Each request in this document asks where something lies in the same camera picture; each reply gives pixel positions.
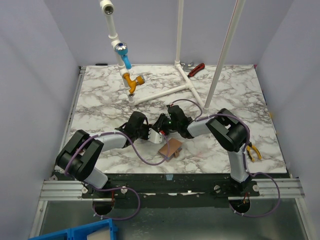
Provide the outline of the pink leather card holder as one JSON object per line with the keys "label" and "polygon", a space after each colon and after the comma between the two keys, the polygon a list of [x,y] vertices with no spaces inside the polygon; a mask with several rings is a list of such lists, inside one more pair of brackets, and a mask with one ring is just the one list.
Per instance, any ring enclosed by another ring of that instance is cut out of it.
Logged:
{"label": "pink leather card holder", "polygon": [[183,143],[181,141],[171,138],[168,143],[159,149],[158,153],[169,162],[172,158],[177,158],[180,155],[182,145]]}

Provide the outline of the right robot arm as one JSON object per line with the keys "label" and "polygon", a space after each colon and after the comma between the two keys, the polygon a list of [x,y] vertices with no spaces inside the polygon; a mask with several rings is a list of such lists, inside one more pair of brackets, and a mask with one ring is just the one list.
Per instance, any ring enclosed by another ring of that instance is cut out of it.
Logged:
{"label": "right robot arm", "polygon": [[241,196],[248,190],[247,180],[250,178],[246,162],[246,147],[249,144],[250,130],[239,118],[226,108],[212,116],[193,119],[186,116],[178,106],[169,106],[168,114],[162,113],[152,125],[156,132],[168,135],[177,132],[185,139],[212,134],[220,146],[228,153],[230,163],[230,191]]}

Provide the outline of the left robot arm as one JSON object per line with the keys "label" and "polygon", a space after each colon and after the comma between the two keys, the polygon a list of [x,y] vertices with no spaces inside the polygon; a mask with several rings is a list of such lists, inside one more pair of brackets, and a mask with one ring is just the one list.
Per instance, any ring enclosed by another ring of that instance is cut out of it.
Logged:
{"label": "left robot arm", "polygon": [[127,122],[112,132],[90,135],[82,129],[77,130],[56,157],[55,165],[66,175],[92,185],[99,197],[107,197],[111,191],[108,177],[96,168],[100,154],[126,148],[137,139],[147,140],[151,126],[143,113],[135,111]]}

